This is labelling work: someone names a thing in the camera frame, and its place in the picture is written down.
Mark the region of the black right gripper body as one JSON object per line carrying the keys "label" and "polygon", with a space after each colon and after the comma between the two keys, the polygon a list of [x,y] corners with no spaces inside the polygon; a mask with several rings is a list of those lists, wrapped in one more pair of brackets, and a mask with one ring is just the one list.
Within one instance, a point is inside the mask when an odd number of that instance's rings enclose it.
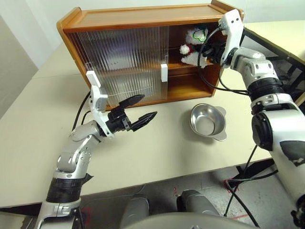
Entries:
{"label": "black right gripper body", "polygon": [[209,53],[210,62],[220,64],[226,42],[214,42],[211,44],[211,52]]}

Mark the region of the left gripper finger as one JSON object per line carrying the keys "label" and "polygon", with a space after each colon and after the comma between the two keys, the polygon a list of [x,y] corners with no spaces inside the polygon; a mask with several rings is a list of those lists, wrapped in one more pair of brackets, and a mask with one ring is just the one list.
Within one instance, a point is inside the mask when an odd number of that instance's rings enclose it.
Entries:
{"label": "left gripper finger", "polygon": [[141,116],[136,122],[131,124],[131,130],[135,132],[140,128],[146,126],[151,120],[154,119],[156,115],[157,111],[154,111]]}
{"label": "left gripper finger", "polygon": [[133,106],[135,104],[137,104],[139,101],[141,101],[143,98],[145,97],[144,94],[137,94],[134,96],[131,96],[121,102],[119,102],[119,106],[123,109],[129,107],[129,106]]}

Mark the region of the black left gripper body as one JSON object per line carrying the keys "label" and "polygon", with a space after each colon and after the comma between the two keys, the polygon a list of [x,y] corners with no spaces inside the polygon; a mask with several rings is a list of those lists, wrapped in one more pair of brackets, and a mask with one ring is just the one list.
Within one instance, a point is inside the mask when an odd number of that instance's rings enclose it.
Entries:
{"label": "black left gripper body", "polygon": [[131,129],[131,122],[127,117],[124,108],[117,106],[113,108],[108,114],[108,121],[106,125],[111,133],[118,131],[129,131]]}

